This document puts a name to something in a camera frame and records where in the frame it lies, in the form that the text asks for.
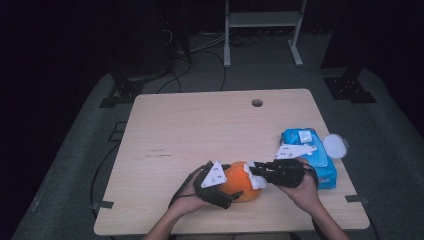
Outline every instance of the table hole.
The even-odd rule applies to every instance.
[[[253,99],[252,100],[252,105],[254,107],[262,107],[262,105],[264,105],[264,103],[260,99]]]

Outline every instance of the hand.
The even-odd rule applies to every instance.
[[[298,160],[301,163],[308,164],[306,159],[299,158]],[[300,209],[309,214],[317,207],[322,206],[315,181],[308,172],[305,173],[302,182],[296,188],[288,188],[279,185],[276,185],[276,187],[286,193]]]
[[[198,175],[199,172],[194,174],[190,182],[188,182],[188,184],[179,194],[180,197],[178,197],[170,207],[179,212],[181,215],[193,213],[202,207],[211,205],[210,203],[207,203],[196,196],[196,191],[194,190],[193,182]]]

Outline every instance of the dark background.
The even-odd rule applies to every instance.
[[[170,56],[158,48],[160,29],[188,23],[189,33],[223,31],[224,1],[187,0],[185,15],[177,15],[181,22],[169,22],[169,12],[182,5],[163,0],[0,4],[0,232],[7,239],[90,91],[109,72],[105,58],[114,56],[120,66],[139,74],[166,70]],[[231,7],[272,11],[297,5],[232,0]],[[422,135],[423,12],[423,3],[412,0],[309,1],[302,27],[308,34],[334,31],[322,67],[346,67],[359,60],[383,79]],[[159,29],[148,28],[148,21]]]

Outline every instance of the person's right hand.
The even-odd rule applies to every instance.
[[[300,162],[308,164],[306,159],[298,159]],[[318,197],[318,190],[313,177],[306,172],[303,181],[296,188],[288,188],[275,185],[286,193],[291,200],[303,211],[311,214],[313,210],[322,206]]]

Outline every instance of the person's left hand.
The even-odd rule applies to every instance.
[[[179,194],[179,197],[170,206],[170,208],[174,208],[180,214],[185,215],[193,213],[202,207],[211,205],[210,203],[205,202],[196,196],[196,191],[194,190],[193,182],[198,175],[199,172],[194,174],[190,182],[184,187],[184,189]]]

